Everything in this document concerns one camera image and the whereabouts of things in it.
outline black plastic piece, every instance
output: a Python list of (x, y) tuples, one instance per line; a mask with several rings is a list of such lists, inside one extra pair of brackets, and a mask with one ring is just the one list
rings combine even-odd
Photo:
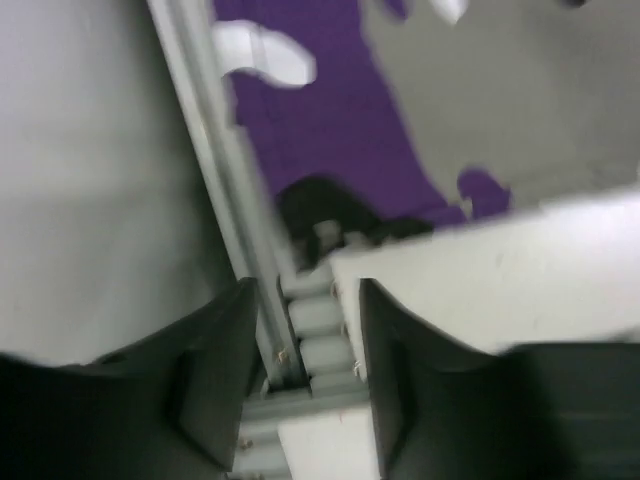
[(146, 339), (86, 366), (0, 356), (4, 479), (225, 478), (255, 340), (242, 280)]
[(565, 7), (579, 8), (587, 4), (588, 0), (560, 0), (560, 3)]
[(495, 357), (373, 280), (360, 295), (384, 478), (640, 478), (640, 345), (524, 345)]
[[(345, 233), (361, 233), (377, 246), (390, 238), (400, 240), (433, 231), (433, 225), (412, 217), (383, 220), (355, 192), (321, 175), (310, 175), (290, 185), (276, 201), (285, 228), (302, 257), (303, 269), (315, 268), (328, 253), (344, 247)], [(316, 225), (327, 221), (340, 228), (340, 238), (330, 246), (323, 245), (315, 230)]]

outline white board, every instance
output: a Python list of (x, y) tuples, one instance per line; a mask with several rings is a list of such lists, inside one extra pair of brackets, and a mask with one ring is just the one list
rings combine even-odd
[(285, 420), (278, 427), (293, 480), (379, 480), (371, 408)]
[(489, 353), (608, 339), (640, 325), (640, 191), (338, 252), (330, 261), (363, 378), (361, 278), (377, 279), (419, 317)]

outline purple surface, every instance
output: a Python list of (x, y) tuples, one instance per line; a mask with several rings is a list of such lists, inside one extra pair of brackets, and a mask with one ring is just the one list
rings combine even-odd
[(458, 190), (462, 198), (471, 200), (474, 220), (505, 213), (511, 205), (511, 190), (482, 168), (464, 170), (458, 177)]
[[(317, 79), (297, 90), (231, 75), (237, 118), (273, 195), (321, 174), (339, 179), (383, 219), (415, 214), (437, 226), (464, 221), (420, 166), (361, 35), (357, 1), (215, 0), (214, 5), (219, 20), (246, 19), (286, 33), (316, 58)], [(403, 0), (386, 5), (398, 18), (406, 17)]]

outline metal frame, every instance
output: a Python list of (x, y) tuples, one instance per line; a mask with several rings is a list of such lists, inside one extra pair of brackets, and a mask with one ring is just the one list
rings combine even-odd
[(278, 290), (278, 232), (256, 166), (228, 128), (227, 91), (212, 45), (210, 0), (147, 0), (211, 203), (238, 278), (258, 280), (256, 340), (272, 385), (308, 379)]

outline screw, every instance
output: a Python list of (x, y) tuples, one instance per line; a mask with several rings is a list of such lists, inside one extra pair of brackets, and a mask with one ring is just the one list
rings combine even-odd
[(331, 284), (331, 296), (336, 300), (340, 300), (340, 292), (338, 292), (338, 286), (336, 285), (336, 282), (333, 282)]
[(280, 350), (276, 354), (276, 359), (278, 360), (278, 363), (280, 365), (284, 365), (285, 363), (287, 363), (289, 361), (289, 354), (287, 353), (287, 350), (285, 348)]
[(238, 448), (243, 452), (249, 450), (251, 447), (253, 447), (253, 440), (250, 438), (241, 438), (238, 442)]

